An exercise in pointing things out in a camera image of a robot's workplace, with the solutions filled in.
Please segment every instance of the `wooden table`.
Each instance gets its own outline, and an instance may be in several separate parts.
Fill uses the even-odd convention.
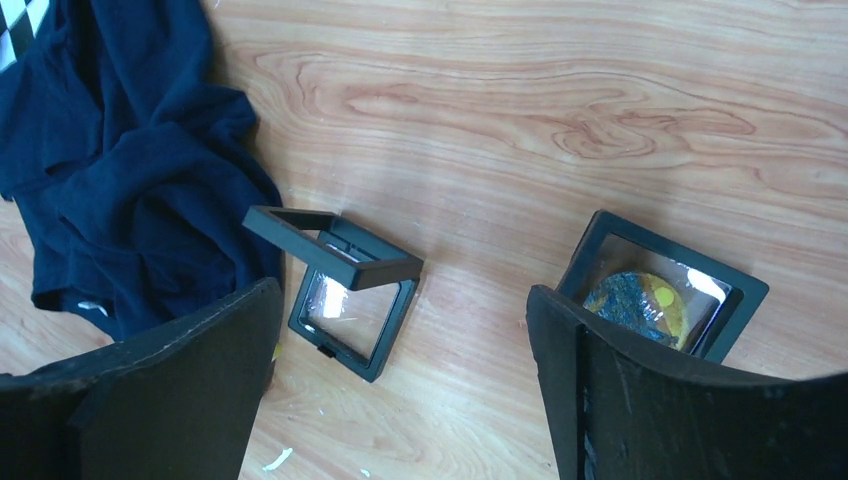
[[[243,478],[557,478],[524,300],[558,282],[599,208],[770,284],[725,364],[848,368],[843,2],[206,5],[287,205],[427,262],[377,383],[284,335]],[[104,344],[33,310],[14,206],[0,222],[0,366]]]

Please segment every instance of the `black display frame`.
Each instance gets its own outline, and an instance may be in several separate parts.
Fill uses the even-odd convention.
[[[611,235],[696,269],[731,287],[725,302],[718,307],[710,323],[687,352],[705,360],[721,363],[765,299],[769,286],[762,280],[641,225],[607,210],[598,210],[583,232],[557,292],[569,299],[575,299],[595,265],[601,245]]]
[[[420,283],[424,261],[332,212],[253,206],[243,225],[307,264],[288,326],[368,382],[382,373]],[[317,238],[307,231],[318,231]],[[325,275],[350,291],[397,284],[369,357],[309,321],[308,305]]]

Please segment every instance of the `open display case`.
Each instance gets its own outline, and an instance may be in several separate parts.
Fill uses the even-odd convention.
[[[289,328],[363,379],[376,380],[423,260],[329,212],[254,206],[244,225],[307,265]]]

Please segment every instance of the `yellow dot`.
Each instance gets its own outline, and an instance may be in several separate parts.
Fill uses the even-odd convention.
[[[660,287],[654,290],[654,296],[657,297],[657,303],[660,304],[660,307],[667,307],[674,303],[674,292],[671,289]]]

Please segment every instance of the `dark blue shirt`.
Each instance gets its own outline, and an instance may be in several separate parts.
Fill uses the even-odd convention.
[[[35,247],[37,307],[121,340],[281,277],[241,227],[280,196],[241,144],[246,96],[205,79],[212,47],[197,0],[52,0],[0,73],[0,193]]]

